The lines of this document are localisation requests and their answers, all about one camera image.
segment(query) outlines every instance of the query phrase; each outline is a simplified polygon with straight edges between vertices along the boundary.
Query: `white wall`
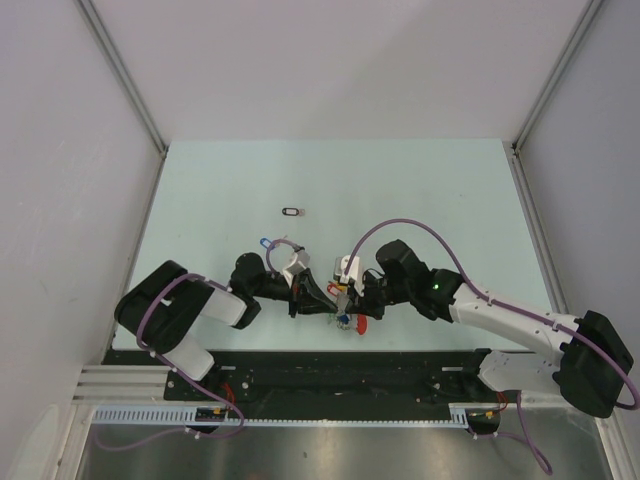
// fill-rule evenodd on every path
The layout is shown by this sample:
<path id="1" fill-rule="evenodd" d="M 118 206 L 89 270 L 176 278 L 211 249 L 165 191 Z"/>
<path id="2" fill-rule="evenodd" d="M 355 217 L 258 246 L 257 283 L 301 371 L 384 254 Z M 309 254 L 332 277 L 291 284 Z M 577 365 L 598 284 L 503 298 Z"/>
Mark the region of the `white wall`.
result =
<path id="1" fill-rule="evenodd" d="M 640 2 L 608 2 L 523 151 L 575 313 L 607 315 L 640 383 Z M 640 414 L 628 414 L 640 439 Z"/>
<path id="2" fill-rule="evenodd" d="M 0 478 L 106 340 L 159 158 L 70 0 L 0 5 Z"/>
<path id="3" fill-rule="evenodd" d="M 172 140 L 513 140 L 587 0 L 96 0 Z"/>

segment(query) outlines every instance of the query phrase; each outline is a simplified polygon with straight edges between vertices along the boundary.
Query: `robotic arm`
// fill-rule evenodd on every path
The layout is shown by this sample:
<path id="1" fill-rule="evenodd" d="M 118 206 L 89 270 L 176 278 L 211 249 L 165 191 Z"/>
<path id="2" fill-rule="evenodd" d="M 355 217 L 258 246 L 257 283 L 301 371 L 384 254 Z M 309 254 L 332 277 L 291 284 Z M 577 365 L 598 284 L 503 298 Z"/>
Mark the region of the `robotic arm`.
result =
<path id="1" fill-rule="evenodd" d="M 268 272 L 258 254 L 243 254 L 226 289 L 202 277 L 175 286 L 151 313 L 142 341 L 188 376 L 200 380 L 214 362 L 188 334 L 199 315 L 243 329 L 260 312 L 256 298 L 287 302 L 292 317 L 363 314 L 378 320 L 387 306 L 410 303 L 430 320 L 439 318 L 482 328 L 538 354 L 476 351 L 476 364 L 471 368 L 489 388 L 559 394 L 589 415 L 611 415 L 623 380 L 592 348 L 570 334 L 575 332 L 593 342 L 628 373 L 633 358 L 606 317 L 590 311 L 578 318 L 519 306 L 465 282 L 460 273 L 429 269 L 401 240 L 384 245 L 376 253 L 384 272 L 381 278 L 363 272 L 358 257 L 349 260 L 347 256 L 336 261 L 334 278 L 346 291 L 333 300 L 313 279 L 304 248 L 295 249 L 281 273 Z M 118 322 L 136 334 L 151 302 L 186 273 L 177 263 L 165 262 L 120 301 L 115 311 Z M 532 321 L 532 315 L 547 319 L 547 324 Z"/>

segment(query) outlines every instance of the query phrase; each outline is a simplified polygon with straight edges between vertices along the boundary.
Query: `white panel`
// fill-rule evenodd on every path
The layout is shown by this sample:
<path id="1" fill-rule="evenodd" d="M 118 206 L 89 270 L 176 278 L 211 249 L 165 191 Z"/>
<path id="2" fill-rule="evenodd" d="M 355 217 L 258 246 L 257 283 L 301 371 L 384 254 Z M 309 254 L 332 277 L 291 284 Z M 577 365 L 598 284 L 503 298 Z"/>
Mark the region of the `white panel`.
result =
<path id="1" fill-rule="evenodd" d="M 586 3 L 96 1 L 171 140 L 513 140 Z"/>
<path id="2" fill-rule="evenodd" d="M 639 24 L 640 2 L 608 2 L 523 152 L 569 305 L 608 316 L 636 362 Z M 640 415 L 625 420 L 640 447 Z"/>
<path id="3" fill-rule="evenodd" d="M 304 208 L 303 217 L 282 215 Z M 351 253 L 376 223 L 422 220 L 451 242 L 468 273 L 497 292 L 549 308 L 502 144 L 498 140 L 327 142 L 177 142 L 171 145 L 144 235 L 133 282 L 172 259 L 226 284 L 238 256 L 262 237 L 288 235 L 311 255 L 326 286 L 338 256 Z M 454 268 L 424 231 L 394 225 L 361 250 L 401 238 L 430 267 Z M 274 251 L 284 265 L 288 247 Z M 287 304 L 260 299 L 262 312 L 244 330 L 201 318 L 194 336 L 207 348 L 276 350 L 448 350 L 518 348 L 488 332 L 432 322 L 411 306 L 369 320 L 367 333 L 339 330 L 326 315 L 287 315 Z M 119 329 L 116 348 L 135 348 Z"/>
<path id="4" fill-rule="evenodd" d="M 5 478 L 107 340 L 159 159 L 73 2 L 2 2 L 0 45 Z"/>

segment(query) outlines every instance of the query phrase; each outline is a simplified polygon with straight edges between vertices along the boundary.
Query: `metal floor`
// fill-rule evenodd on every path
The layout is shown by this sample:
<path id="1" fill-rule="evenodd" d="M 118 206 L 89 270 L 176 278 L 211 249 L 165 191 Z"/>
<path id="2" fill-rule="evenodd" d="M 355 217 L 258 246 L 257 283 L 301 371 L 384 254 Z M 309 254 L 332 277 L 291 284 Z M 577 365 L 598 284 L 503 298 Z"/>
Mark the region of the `metal floor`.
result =
<path id="1" fill-rule="evenodd" d="M 514 409 L 501 430 L 521 433 Z M 565 409 L 528 410 L 538 447 L 563 480 L 610 479 L 592 418 Z M 103 443 L 123 445 L 166 427 L 92 427 Z M 510 480 L 549 478 L 526 446 L 477 440 L 463 430 L 435 428 L 254 427 L 226 440 L 181 433 L 135 450 L 111 453 L 89 441 L 78 479 L 85 480 Z"/>

